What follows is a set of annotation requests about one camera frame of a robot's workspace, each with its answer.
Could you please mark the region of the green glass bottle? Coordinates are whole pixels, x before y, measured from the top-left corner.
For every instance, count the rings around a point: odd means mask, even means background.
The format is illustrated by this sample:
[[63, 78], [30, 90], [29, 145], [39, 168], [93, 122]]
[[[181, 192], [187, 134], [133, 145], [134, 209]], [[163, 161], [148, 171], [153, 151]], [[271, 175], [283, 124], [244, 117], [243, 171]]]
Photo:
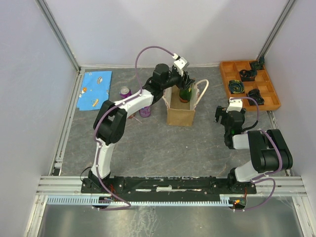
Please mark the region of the green glass bottle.
[[192, 83], [179, 91], [179, 99], [182, 103], [190, 102], [192, 97]]

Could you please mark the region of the burlap canvas tote bag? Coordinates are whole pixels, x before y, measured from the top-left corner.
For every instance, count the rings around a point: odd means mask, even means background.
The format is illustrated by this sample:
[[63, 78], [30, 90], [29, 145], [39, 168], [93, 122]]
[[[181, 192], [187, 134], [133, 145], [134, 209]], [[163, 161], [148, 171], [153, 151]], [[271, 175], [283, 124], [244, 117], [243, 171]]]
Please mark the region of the burlap canvas tote bag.
[[178, 87], [173, 86], [166, 89], [162, 96], [167, 108], [166, 123], [173, 126], [192, 126], [196, 107], [207, 91], [208, 86], [209, 81], [207, 79], [194, 83], [191, 90], [192, 97], [188, 103], [180, 101], [180, 90]]

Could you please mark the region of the purple soda can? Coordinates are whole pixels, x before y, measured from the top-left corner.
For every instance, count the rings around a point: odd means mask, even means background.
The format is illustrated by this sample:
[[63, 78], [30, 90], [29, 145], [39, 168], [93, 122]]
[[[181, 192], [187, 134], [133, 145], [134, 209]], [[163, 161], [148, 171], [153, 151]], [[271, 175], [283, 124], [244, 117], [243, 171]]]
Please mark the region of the purple soda can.
[[125, 99], [129, 96], [132, 95], [131, 89], [128, 86], [123, 86], [120, 90], [119, 90], [119, 94], [121, 96], [122, 99]]
[[139, 110], [139, 114], [142, 118], [147, 118], [151, 115], [151, 106], [143, 107]]

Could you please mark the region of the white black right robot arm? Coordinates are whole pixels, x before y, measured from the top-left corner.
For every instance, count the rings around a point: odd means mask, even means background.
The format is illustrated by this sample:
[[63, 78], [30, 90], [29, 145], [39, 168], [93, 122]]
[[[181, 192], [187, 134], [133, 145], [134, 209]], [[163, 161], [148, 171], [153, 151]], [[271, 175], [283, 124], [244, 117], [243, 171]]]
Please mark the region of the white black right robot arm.
[[227, 189], [238, 193], [244, 184], [293, 166], [292, 154], [278, 129], [249, 131], [243, 128], [246, 109], [232, 110], [217, 106], [215, 121], [224, 126], [224, 143], [231, 150], [249, 150], [250, 161], [231, 169]]

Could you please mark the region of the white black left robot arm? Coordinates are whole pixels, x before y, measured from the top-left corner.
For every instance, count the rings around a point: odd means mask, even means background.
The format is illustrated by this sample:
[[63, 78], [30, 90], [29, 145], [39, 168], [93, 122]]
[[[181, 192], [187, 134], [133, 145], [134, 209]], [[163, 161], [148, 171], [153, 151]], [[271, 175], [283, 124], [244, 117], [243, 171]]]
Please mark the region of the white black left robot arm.
[[174, 62], [172, 69], [166, 64], [156, 65], [153, 75], [141, 89], [120, 101], [105, 101], [97, 115], [93, 128], [96, 154], [89, 172], [92, 187], [100, 193], [109, 188], [110, 163], [115, 144], [122, 138], [127, 118], [142, 108], [160, 100], [163, 92], [173, 86], [186, 89], [192, 83], [186, 71], [187, 63]]

